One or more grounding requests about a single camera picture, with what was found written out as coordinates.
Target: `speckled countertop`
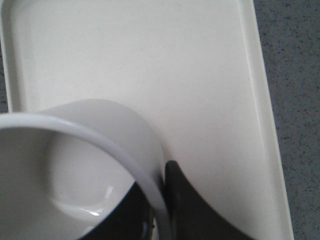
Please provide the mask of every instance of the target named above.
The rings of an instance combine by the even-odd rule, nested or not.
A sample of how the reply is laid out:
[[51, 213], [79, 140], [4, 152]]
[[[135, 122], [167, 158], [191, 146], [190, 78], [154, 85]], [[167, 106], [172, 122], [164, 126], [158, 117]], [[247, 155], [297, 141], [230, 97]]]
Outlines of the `speckled countertop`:
[[[254, 0], [254, 4], [294, 236], [319, 240], [320, 1]], [[7, 109], [1, 68], [0, 112]]]

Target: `white mug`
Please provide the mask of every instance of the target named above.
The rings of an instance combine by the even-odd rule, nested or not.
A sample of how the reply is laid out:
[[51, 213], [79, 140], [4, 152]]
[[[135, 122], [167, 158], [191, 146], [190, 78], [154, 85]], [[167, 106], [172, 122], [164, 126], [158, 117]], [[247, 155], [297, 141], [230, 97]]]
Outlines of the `white mug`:
[[153, 208], [159, 238], [172, 239], [160, 192], [161, 144], [131, 109], [86, 99], [1, 114], [0, 142], [0, 239], [78, 239], [134, 181]]

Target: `white tray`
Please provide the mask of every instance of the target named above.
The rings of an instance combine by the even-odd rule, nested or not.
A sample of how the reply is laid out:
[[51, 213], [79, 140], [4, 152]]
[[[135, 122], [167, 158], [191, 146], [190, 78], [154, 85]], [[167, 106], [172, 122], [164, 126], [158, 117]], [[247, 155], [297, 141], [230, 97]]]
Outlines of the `white tray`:
[[255, 239], [293, 240], [251, 0], [1, 6], [10, 112], [91, 98], [124, 104], [222, 216]]

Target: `white plastic tray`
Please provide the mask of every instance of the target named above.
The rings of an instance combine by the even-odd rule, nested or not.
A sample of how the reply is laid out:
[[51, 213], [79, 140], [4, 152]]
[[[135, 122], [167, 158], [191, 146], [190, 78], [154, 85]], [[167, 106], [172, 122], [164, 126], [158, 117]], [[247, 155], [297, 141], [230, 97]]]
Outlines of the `white plastic tray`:
[[251, 0], [1, 6], [10, 112], [91, 98], [124, 104], [222, 216], [255, 239], [293, 240]]

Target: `gray granite surface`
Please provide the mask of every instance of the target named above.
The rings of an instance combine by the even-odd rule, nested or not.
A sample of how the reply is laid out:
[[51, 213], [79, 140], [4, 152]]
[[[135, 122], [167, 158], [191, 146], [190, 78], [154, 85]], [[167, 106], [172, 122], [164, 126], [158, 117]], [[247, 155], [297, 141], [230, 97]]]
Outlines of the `gray granite surface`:
[[[254, 4], [294, 236], [319, 240], [320, 0]], [[1, 68], [0, 112], [7, 110]]]

